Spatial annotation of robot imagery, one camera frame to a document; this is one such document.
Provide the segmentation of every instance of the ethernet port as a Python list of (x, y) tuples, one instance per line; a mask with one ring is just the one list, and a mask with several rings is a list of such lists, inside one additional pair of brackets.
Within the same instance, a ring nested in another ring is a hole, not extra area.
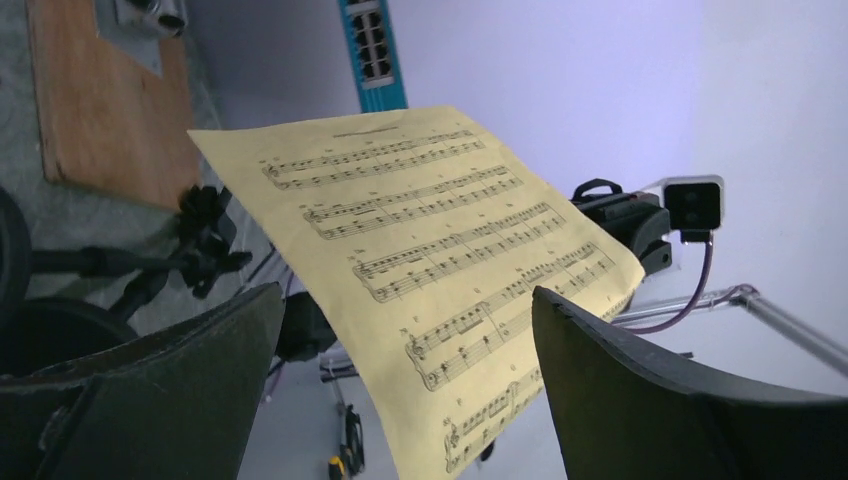
[(378, 66), (380, 68), (380, 76), (381, 77), (387, 76), (390, 73), (392, 73), (392, 66), (391, 66), (391, 64), (389, 64), (388, 60), (383, 60), (383, 61), (379, 62)]

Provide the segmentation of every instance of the white wall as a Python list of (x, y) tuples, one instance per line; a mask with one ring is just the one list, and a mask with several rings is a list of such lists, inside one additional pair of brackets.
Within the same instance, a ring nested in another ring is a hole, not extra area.
[[(848, 345), (848, 3), (705, 3), (693, 171), (727, 182), (711, 285), (750, 282)], [(643, 297), (684, 295), (700, 251)], [(704, 363), (771, 383), (848, 395), (848, 382), (741, 312), (695, 317), (653, 336)]]
[[(204, 2), (195, 22), (228, 126), (358, 111), (335, 1), (249, 5)], [(848, 229), (838, 203), (848, 170), (848, 2), (389, 6), (411, 106), (458, 106), (566, 194), (594, 177), (638, 188), (668, 175), (723, 175), (727, 216), (710, 285), (751, 282), (848, 343), (839, 301)], [(639, 299), (691, 292), (700, 255), (684, 250), (683, 270), (646, 284)], [(848, 394), (827, 367), (741, 313), (696, 316), (651, 339), (749, 377)], [(286, 478), (323, 478), (316, 466), (332, 453), (335, 428), (314, 421), (331, 397), (310, 368), (287, 377), (283, 399), (260, 411), (243, 478), (280, 478), (281, 466)], [(394, 478), (361, 384), (345, 389), (367, 418), (363, 478)], [(299, 433), (307, 429), (309, 440)], [(540, 399), (492, 460), (463, 478), (562, 475)]]
[(188, 3), (226, 128), (360, 112), (335, 0)]

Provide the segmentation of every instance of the cable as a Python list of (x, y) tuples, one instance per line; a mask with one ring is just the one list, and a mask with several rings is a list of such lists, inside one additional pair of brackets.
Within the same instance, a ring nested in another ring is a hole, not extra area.
[[(687, 303), (686, 306), (683, 307), (683, 310), (680, 310), (679, 312), (677, 312), (677, 315), (675, 315), (672, 318), (666, 320), (665, 322), (662, 322), (662, 323), (657, 324), (657, 325), (652, 325), (650, 327), (642, 327), (642, 328), (626, 328), (626, 327), (622, 327), (622, 328), (624, 328), (628, 332), (634, 333), (636, 335), (648, 335), (648, 334), (651, 334), (651, 333), (658, 333), (658, 332), (668, 330), (669, 328), (680, 323), (681, 320), (686, 318), (686, 316), (689, 315), (689, 313), (691, 313), (692, 310), (695, 309), (695, 306), (697, 306), (697, 304), (698, 304), (698, 300), (701, 299), (701, 295), (703, 295), (704, 289), (706, 289), (706, 287), (707, 287), (707, 279), (710, 276), (710, 268), (712, 268), (712, 263), (713, 263), (713, 234), (710, 233), (710, 238), (707, 240), (707, 243), (704, 244), (704, 264), (701, 267), (701, 278), (698, 280), (698, 286), (695, 287), (695, 293), (692, 294), (692, 298), (689, 299), (689, 303)], [(735, 293), (735, 292), (731, 292), (731, 293), (728, 293), (727, 295), (724, 295), (722, 297), (722, 299), (724, 299), (724, 297), (728, 297), (728, 299), (729, 299), (730, 298), (729, 295), (731, 295), (732, 293)]]

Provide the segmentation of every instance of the webcam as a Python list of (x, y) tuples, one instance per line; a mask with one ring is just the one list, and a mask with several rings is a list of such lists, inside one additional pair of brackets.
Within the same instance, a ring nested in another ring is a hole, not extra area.
[(724, 217), (724, 179), (718, 175), (671, 177), (662, 182), (663, 206), (683, 243), (707, 243)]

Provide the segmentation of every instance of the floor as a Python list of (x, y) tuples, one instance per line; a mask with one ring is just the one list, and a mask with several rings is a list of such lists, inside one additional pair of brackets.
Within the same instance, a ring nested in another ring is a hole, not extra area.
[[(33, 246), (75, 249), (99, 245), (147, 255), (170, 253), (176, 246), (171, 214), (44, 180), (25, 0), (0, 2), (0, 45), (0, 185), (23, 210)], [(210, 94), (206, 73), (191, 38), (186, 38), (186, 47), (195, 126), (220, 128), (216, 101)], [(207, 185), (220, 185), (205, 162), (203, 177)], [(188, 319), (228, 299), (267, 254), (270, 248), (267, 238), (236, 200), (228, 213), (239, 231), (235, 249), (253, 252), (253, 265), (238, 275), (221, 278), (202, 301), (194, 299), (175, 275), (165, 290), (130, 320), (139, 334), (149, 334)], [(108, 307), (120, 296), (128, 280), (42, 275), (32, 279), (28, 297), (85, 298)]]

